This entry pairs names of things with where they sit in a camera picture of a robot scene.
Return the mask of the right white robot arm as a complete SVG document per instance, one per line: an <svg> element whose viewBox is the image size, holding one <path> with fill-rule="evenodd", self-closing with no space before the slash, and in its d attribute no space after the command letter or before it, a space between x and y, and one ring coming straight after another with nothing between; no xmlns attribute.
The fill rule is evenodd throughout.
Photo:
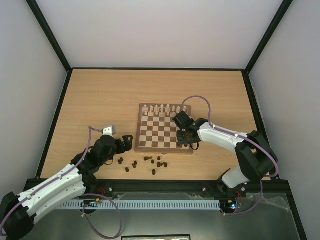
<svg viewBox="0 0 320 240"><path fill-rule="evenodd" d="M217 180L217 189L229 196L241 184L258 183L270 173L274 178L279 173L278 159L263 135L257 131L242 133L214 125L207 119L193 120L184 111L172 120L179 130L177 143L180 145L207 142L220 146L237 157L238 166L227 170Z"/></svg>

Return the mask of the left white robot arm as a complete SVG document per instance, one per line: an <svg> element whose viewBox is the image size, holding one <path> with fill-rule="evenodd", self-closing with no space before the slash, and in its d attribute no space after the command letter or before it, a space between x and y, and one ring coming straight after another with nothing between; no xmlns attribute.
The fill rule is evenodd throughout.
<svg viewBox="0 0 320 240"><path fill-rule="evenodd" d="M11 240L25 237L44 216L64 203L96 191L95 173L115 155L132 149L133 136L102 135L51 178L19 194L8 193L0 204L0 234Z"/></svg>

